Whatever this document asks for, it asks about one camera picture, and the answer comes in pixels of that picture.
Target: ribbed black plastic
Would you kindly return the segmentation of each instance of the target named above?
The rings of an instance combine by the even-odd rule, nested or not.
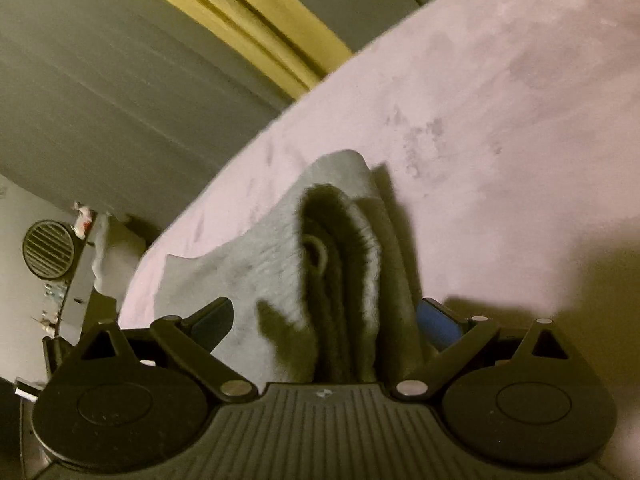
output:
[[[460,449],[421,404],[376,384],[272,384],[250,404],[220,409],[206,433],[161,465],[121,475],[50,466],[39,480],[612,480],[594,463],[521,472]]]

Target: pink bed sheet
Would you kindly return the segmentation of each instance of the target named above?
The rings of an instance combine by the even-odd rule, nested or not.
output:
[[[552,317],[616,397],[604,463],[640,478],[638,0],[435,0],[271,124],[148,250],[120,314],[148,326],[168,254],[254,225],[318,156],[374,170],[425,295]]]

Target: round black disc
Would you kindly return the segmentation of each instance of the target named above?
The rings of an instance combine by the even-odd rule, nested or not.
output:
[[[446,425],[467,447],[522,467],[587,460],[616,424],[604,387],[556,360],[470,372],[447,389],[441,408]]]
[[[33,411],[49,454],[84,470],[125,472],[162,462],[200,433],[207,401],[190,378],[120,359],[79,362],[52,379]]]

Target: gray cloth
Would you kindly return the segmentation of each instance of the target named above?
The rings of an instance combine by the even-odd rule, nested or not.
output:
[[[396,381],[422,363],[398,241],[356,152],[315,161],[241,237],[169,256],[156,317],[219,296],[232,300],[234,326],[213,355],[259,388]]]

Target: air vent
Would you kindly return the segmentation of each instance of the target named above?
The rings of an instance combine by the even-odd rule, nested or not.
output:
[[[29,270],[41,280],[59,280],[71,269],[74,240],[61,222],[40,220],[22,241],[22,256]]]

